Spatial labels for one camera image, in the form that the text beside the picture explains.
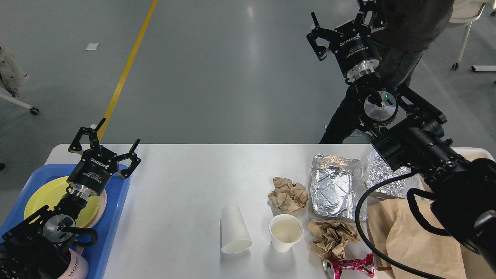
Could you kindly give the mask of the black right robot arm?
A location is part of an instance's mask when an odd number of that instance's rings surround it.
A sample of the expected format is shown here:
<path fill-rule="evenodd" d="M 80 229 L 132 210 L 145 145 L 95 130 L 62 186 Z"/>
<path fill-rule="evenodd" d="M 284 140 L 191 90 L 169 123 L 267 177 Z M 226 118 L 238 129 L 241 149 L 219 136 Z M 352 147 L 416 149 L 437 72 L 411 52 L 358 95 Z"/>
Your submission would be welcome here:
<path fill-rule="evenodd" d="M 350 86 L 357 129 L 372 134 L 371 144 L 392 170 L 411 172 L 377 183 L 358 200 L 355 223 L 366 198 L 391 182 L 420 174 L 430 192 L 409 189 L 407 201 L 420 226 L 432 234 L 453 237 L 481 255 L 495 270 L 495 162 L 468 161 L 443 141 L 443 113 L 407 86 L 386 92 L 377 72 L 380 56 L 371 33 L 386 28 L 379 0 L 360 0 L 356 18 L 329 30 L 319 25 L 307 35 L 317 58 L 330 53 Z"/>

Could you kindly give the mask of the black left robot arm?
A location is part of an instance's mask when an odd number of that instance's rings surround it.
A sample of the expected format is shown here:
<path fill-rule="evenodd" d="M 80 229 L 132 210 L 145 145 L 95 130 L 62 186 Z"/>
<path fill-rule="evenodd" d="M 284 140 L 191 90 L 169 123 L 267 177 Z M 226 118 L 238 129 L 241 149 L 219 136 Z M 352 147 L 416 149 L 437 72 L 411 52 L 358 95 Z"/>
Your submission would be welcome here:
<path fill-rule="evenodd" d="M 43 205 L 1 236 L 2 279 L 87 276 L 88 262 L 74 248 L 92 247 L 99 236 L 94 228 L 80 226 L 78 217 L 114 175 L 128 179 L 141 162 L 135 151 L 140 139 L 121 155 L 99 143 L 98 131 L 105 122 L 103 118 L 96 127 L 80 127 L 69 145 L 68 151 L 81 158 L 57 205 Z"/>

